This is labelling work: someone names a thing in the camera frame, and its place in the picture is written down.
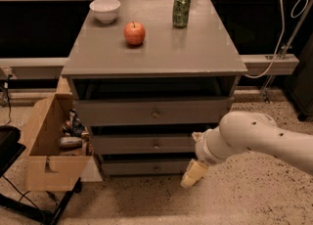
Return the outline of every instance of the cardboard box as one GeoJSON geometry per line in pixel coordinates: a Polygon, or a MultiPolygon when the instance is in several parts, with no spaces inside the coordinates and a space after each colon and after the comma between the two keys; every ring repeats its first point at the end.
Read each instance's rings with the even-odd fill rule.
{"type": "Polygon", "coordinates": [[[27,155],[25,188],[28,191],[70,191],[90,156],[59,156],[62,125],[69,119],[72,96],[56,93],[37,102],[22,130],[27,155]]]}

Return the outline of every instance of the gray countertop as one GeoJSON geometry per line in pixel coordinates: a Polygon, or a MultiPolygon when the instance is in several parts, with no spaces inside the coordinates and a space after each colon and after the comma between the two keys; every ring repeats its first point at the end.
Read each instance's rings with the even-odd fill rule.
{"type": "Polygon", "coordinates": [[[246,66],[210,0],[192,0],[188,26],[172,25],[173,0],[119,0],[111,24],[89,12],[63,75],[242,75],[246,66]],[[146,39],[130,46],[124,26],[140,22],[146,39]]]}

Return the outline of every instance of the white bowl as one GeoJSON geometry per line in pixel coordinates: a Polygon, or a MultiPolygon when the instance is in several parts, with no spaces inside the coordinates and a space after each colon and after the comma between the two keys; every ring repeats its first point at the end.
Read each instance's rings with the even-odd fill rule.
{"type": "Polygon", "coordinates": [[[112,23],[118,16],[120,2],[117,0],[94,0],[89,8],[102,23],[112,23]]]}

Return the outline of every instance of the speckled floor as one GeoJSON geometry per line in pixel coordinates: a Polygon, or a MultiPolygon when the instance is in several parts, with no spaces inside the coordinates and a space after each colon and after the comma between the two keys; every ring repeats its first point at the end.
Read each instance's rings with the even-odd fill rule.
{"type": "MultiPolygon", "coordinates": [[[[299,122],[281,90],[272,89],[269,95],[272,103],[266,104],[257,90],[238,90],[232,111],[268,113],[282,128],[313,134],[313,120],[299,122]]],[[[11,124],[22,128],[31,108],[32,104],[13,106],[11,124]]],[[[0,123],[7,116],[8,110],[0,109],[0,123]]],[[[6,173],[22,192],[24,172],[21,157],[6,173]]],[[[313,178],[273,157],[253,152],[230,157],[210,167],[188,190],[180,187],[180,180],[180,176],[118,177],[84,183],[59,224],[313,224],[313,178]]],[[[0,193],[20,198],[3,178],[0,193]]],[[[46,193],[27,196],[41,208],[54,208],[46,193]]],[[[0,209],[0,224],[38,223],[0,209]]]]}

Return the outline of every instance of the desk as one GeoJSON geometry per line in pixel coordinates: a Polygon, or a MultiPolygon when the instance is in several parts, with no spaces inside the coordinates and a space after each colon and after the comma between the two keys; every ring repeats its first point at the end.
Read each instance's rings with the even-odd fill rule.
{"type": "Polygon", "coordinates": [[[120,3],[112,24],[88,14],[62,75],[105,174],[183,172],[191,133],[231,108],[245,64],[210,0],[192,0],[186,28],[172,26],[173,0],[120,3]],[[147,32],[138,47],[123,37],[132,21],[147,32]]]}

